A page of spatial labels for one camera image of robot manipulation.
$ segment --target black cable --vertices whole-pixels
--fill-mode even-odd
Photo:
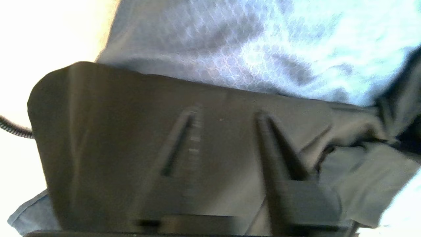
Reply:
[[[0,128],[18,137],[34,139],[31,129],[21,127],[0,115]]]

